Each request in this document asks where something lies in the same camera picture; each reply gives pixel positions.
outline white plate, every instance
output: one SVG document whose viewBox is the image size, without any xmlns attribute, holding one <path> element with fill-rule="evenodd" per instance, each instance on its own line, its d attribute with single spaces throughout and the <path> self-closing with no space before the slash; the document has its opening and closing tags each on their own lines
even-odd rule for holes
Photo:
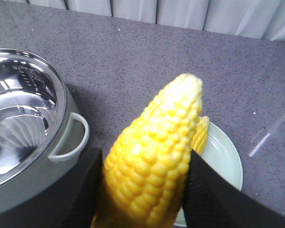
<svg viewBox="0 0 285 228">
<path fill-rule="evenodd" d="M 242 189 L 243 167 L 238 151 L 228 136 L 211 122 L 209 123 L 207 143 L 201 157 L 231 185 L 238 190 Z M 180 209 L 174 225 L 187 227 L 182 209 Z"/>
</svg>

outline white curtain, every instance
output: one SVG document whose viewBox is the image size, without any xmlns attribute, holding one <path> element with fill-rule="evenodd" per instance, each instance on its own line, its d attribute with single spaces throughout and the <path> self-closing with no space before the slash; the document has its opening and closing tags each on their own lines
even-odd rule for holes
<svg viewBox="0 0 285 228">
<path fill-rule="evenodd" d="M 28 0 L 30 4 L 205 30 L 285 39 L 285 0 Z"/>
<path fill-rule="evenodd" d="M 67 9 L 63 0 L 28 0 L 29 4 Z"/>
<path fill-rule="evenodd" d="M 113 17 L 155 24 L 156 0 L 111 0 Z"/>
<path fill-rule="evenodd" d="M 65 0 L 65 3 L 69 10 L 112 16 L 110 0 Z"/>
</svg>

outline gray countertop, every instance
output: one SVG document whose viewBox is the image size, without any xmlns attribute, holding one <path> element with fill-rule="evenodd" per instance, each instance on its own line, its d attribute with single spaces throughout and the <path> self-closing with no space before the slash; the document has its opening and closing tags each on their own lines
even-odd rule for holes
<svg viewBox="0 0 285 228">
<path fill-rule="evenodd" d="M 58 70 L 104 156 L 164 85 L 196 74 L 203 115 L 239 152 L 242 191 L 285 215 L 284 43 L 0 0 L 3 47 Z"/>
</svg>

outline second corn cob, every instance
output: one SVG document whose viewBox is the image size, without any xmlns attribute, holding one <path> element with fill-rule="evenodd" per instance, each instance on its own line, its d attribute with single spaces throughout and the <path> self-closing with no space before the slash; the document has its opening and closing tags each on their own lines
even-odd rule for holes
<svg viewBox="0 0 285 228">
<path fill-rule="evenodd" d="M 191 141 L 191 148 L 199 155 L 201 155 L 201 153 L 203 152 L 207 142 L 208 127 L 209 127 L 209 117 L 208 116 L 201 117 L 196 127 L 196 132 Z"/>
</svg>

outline yellow corn kernel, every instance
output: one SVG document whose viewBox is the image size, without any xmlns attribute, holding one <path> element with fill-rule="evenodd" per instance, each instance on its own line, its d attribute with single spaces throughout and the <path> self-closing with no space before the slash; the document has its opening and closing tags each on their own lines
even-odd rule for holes
<svg viewBox="0 0 285 228">
<path fill-rule="evenodd" d="M 198 154 L 201 154 L 205 148 L 208 138 L 209 117 L 204 116 L 199 119 L 196 132 L 191 141 L 191 148 Z"/>
<path fill-rule="evenodd" d="M 201 96 L 202 82 L 182 74 L 121 133 L 104 163 L 92 228 L 173 226 L 202 110 Z"/>
</svg>

